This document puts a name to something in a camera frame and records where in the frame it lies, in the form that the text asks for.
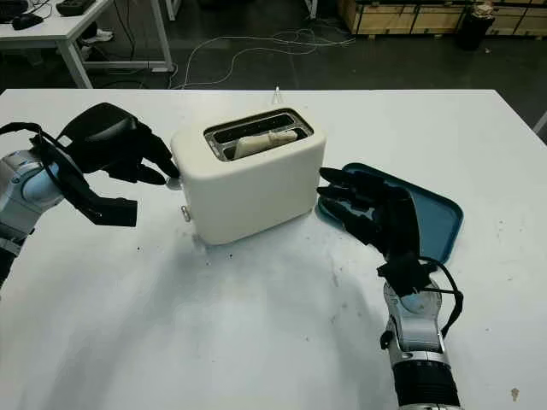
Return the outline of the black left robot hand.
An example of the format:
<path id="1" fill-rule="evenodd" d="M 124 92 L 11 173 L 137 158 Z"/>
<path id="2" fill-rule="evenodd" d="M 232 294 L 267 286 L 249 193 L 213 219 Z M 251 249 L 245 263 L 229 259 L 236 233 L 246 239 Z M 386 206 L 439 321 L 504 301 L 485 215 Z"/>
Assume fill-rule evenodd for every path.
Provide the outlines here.
<path id="1" fill-rule="evenodd" d="M 56 142 L 82 173 L 104 171 L 112 179 L 150 185 L 179 177 L 162 139 L 136 116 L 108 102 L 71 120 Z"/>

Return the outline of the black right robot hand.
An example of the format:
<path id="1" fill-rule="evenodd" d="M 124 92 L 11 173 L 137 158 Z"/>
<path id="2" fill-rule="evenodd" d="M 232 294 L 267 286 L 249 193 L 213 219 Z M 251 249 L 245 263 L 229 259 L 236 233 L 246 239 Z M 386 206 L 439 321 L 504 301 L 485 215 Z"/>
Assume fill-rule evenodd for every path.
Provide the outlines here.
<path id="1" fill-rule="evenodd" d="M 349 234 L 374 246 L 386 260 L 420 254 L 420 231 L 414 201 L 407 190 L 363 172 L 323 167 L 327 186 L 316 189 L 320 209 Z"/>

